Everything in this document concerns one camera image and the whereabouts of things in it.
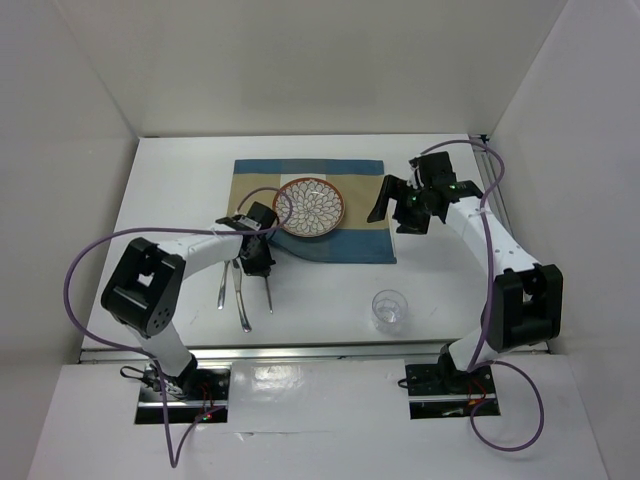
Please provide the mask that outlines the silver spoon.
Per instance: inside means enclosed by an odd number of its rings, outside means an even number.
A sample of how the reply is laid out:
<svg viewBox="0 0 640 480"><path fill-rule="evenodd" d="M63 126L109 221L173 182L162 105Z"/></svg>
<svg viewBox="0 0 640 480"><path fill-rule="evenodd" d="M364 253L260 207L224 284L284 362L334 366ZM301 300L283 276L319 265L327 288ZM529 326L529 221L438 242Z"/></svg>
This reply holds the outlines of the silver spoon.
<svg viewBox="0 0 640 480"><path fill-rule="evenodd" d="M269 285L269 277L265 276L264 277L264 284L265 284L265 291L266 291L266 297L267 297L267 302L268 302L268 310L270 314L274 313L274 308L273 308L273 300L272 300L272 294L271 294L271 288Z"/></svg>

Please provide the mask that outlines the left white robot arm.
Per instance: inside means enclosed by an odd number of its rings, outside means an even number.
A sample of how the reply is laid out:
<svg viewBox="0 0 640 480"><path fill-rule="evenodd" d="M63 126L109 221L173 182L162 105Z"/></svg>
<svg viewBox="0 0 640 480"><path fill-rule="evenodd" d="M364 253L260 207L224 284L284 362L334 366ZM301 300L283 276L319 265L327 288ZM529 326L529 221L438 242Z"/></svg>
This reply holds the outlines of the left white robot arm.
<svg viewBox="0 0 640 480"><path fill-rule="evenodd" d="M163 389L176 399L202 394L213 383L198 367L172 323L182 283L216 264L231 274L241 328L252 331L242 294L245 276L267 277L275 264L267 234L276 213L255 202L245 214L216 221L216 233L191 234L163 243L132 240L101 297L102 307L159 363Z"/></svg>

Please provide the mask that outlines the floral ceramic plate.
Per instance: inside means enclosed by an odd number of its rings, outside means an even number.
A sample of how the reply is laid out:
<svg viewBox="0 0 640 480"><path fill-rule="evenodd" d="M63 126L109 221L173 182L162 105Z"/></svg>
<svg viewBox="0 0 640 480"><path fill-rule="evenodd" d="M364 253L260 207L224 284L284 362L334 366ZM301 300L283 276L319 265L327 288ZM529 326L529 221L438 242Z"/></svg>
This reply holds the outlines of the floral ceramic plate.
<svg viewBox="0 0 640 480"><path fill-rule="evenodd" d="M342 221L346 207L339 190L325 179L305 177L284 184L272 209L285 220L284 231L301 238L328 234Z"/></svg>

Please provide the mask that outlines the clear drinking glass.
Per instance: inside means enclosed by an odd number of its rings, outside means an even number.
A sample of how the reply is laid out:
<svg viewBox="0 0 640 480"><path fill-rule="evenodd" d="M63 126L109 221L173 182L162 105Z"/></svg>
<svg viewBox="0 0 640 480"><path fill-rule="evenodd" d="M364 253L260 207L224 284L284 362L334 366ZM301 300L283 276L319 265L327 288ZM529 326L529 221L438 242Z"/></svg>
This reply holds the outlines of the clear drinking glass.
<svg viewBox="0 0 640 480"><path fill-rule="evenodd" d="M408 302L396 290L382 290L371 302L371 315L374 327L385 334L396 335L406 323L408 317Z"/></svg>

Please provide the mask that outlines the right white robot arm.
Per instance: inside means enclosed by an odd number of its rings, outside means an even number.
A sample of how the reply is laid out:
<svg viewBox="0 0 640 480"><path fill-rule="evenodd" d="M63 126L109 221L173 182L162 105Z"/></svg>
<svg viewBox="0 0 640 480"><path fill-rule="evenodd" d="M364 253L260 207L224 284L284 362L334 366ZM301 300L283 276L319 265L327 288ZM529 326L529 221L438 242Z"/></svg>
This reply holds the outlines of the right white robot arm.
<svg viewBox="0 0 640 480"><path fill-rule="evenodd" d="M367 220L383 219L393 203L398 233L424 235L438 218L484 268L488 286L481 325L443 347L436 364L436 385L458 393L479 364L559 335L563 275L518 244L492 213L485 193L471 180L458 180L448 153L416 157L410 166L407 180L384 177Z"/></svg>

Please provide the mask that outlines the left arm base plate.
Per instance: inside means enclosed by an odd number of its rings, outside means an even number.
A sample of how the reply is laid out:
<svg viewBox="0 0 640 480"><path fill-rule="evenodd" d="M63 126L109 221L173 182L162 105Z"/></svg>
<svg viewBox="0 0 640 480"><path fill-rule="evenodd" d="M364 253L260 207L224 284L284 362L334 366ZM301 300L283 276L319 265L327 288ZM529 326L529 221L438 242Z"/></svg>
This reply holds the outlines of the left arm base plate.
<svg viewBox="0 0 640 480"><path fill-rule="evenodd" d="M123 378L140 383L134 423L160 425L164 421L160 382L153 365L143 370L125 366L120 370ZM167 409L170 424L190 424L198 415L202 423L226 423L231 368L220 366L204 369L204 379L194 391L184 393L171 383L167 389Z"/></svg>

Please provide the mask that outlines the silver fork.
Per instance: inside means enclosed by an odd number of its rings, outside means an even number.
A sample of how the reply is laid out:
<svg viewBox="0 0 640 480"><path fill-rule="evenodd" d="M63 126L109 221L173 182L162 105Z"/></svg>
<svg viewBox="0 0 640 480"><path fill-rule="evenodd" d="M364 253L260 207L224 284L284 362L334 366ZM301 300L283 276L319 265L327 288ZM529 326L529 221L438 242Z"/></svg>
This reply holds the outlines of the silver fork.
<svg viewBox="0 0 640 480"><path fill-rule="evenodd" d="M223 264L221 282L219 285L218 295L217 295L217 309L222 310L225 306L226 301L226 289L227 289L227 276L229 270L229 261L225 261Z"/></svg>

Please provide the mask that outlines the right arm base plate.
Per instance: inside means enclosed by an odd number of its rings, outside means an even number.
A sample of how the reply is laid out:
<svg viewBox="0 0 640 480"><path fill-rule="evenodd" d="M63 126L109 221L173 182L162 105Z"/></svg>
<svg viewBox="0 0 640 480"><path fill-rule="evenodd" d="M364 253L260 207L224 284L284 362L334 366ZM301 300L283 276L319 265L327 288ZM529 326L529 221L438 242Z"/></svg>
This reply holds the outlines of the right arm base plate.
<svg viewBox="0 0 640 480"><path fill-rule="evenodd" d="M412 420L500 416L493 374L489 367L446 379L436 364L408 364L397 386L408 395Z"/></svg>

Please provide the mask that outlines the front aluminium rail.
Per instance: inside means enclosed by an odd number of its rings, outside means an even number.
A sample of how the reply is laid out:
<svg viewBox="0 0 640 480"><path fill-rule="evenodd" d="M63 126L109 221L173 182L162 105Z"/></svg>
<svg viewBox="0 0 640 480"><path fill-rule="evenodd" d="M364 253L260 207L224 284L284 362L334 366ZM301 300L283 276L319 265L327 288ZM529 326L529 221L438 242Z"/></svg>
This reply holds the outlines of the front aluminium rail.
<svg viewBox="0 0 640 480"><path fill-rule="evenodd" d="M216 347L194 348L192 354L199 361L235 361L235 360L302 360L302 359L346 359L346 358L382 358L382 357L424 357L437 356L442 342L378 342L345 343L298 346L258 346L258 347ZM547 343L519 347L512 353L550 353ZM79 356L81 364L114 363L144 360L144 356L128 351L112 349L82 349Z"/></svg>

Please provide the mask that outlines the right aluminium rail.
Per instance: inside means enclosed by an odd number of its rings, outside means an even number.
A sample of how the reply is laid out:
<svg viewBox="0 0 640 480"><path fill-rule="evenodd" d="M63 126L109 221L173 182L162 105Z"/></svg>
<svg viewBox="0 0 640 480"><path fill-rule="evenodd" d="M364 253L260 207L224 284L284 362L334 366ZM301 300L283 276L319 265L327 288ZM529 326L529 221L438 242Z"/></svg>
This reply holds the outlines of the right aluminium rail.
<svg viewBox="0 0 640 480"><path fill-rule="evenodd" d="M488 300L482 317L483 344L496 352L544 342L554 332L555 315L547 313L548 286L553 276L526 252L512 236L511 222L499 184L505 163L487 143L487 137L472 137L472 145L486 157L484 168L491 183L481 198L481 246L491 248L482 259L488 273Z"/></svg>

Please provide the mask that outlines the silver knife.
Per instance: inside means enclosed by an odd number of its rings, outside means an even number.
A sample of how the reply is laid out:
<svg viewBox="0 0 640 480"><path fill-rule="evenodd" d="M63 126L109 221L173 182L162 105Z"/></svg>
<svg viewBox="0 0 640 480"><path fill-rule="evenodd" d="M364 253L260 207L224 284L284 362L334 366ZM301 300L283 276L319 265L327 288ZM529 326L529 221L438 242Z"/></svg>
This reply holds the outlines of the silver knife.
<svg viewBox="0 0 640 480"><path fill-rule="evenodd" d="M232 277L233 277L234 293L236 298L240 324L241 324L242 330L245 333L249 333L252 331L252 327L247 317L243 294L242 294L242 279L243 279L242 269L241 269L240 262L236 259L232 261Z"/></svg>

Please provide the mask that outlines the aluminium rail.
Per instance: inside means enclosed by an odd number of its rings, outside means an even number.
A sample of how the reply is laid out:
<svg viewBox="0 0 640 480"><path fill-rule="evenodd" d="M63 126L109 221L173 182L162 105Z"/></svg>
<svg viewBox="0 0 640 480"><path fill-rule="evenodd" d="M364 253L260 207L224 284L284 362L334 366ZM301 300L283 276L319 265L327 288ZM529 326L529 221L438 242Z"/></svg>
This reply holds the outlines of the aluminium rail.
<svg viewBox="0 0 640 480"><path fill-rule="evenodd" d="M482 317L483 344L496 352L544 342L554 332L555 315L547 313L548 286L553 276L526 252L512 236L511 222L499 184L505 163L487 143L487 137L472 137L472 145L486 157L484 168L491 183L481 198L481 246L491 248L482 259L488 273L488 300Z"/></svg>
<svg viewBox="0 0 640 480"><path fill-rule="evenodd" d="M302 360L302 359L346 359L346 358L382 358L382 357L424 357L437 356L442 342L378 342L345 343L298 346L258 346L258 347L216 347L194 348L192 354L199 361L235 361L235 360ZM519 347L512 353L550 353L547 343ZM144 360L144 356L128 351L112 349L82 349L79 356L81 364L114 363Z"/></svg>

